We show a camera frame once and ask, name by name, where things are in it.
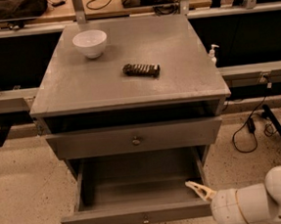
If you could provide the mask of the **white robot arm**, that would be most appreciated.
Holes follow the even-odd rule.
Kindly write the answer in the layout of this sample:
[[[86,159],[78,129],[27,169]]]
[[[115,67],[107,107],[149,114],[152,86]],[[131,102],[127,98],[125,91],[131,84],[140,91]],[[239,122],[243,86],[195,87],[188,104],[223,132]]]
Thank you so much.
[[[242,189],[216,191],[189,180],[185,186],[210,203],[217,224],[281,224],[281,165],[271,168],[263,183]]]

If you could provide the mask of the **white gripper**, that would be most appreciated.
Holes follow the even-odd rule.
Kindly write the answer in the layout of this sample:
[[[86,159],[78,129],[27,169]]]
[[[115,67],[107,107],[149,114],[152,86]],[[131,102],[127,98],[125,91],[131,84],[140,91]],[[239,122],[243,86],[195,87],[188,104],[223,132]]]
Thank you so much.
[[[185,186],[193,190],[203,201],[211,202],[212,216],[217,224],[246,224],[238,208],[235,189],[216,192],[205,185],[189,180]]]

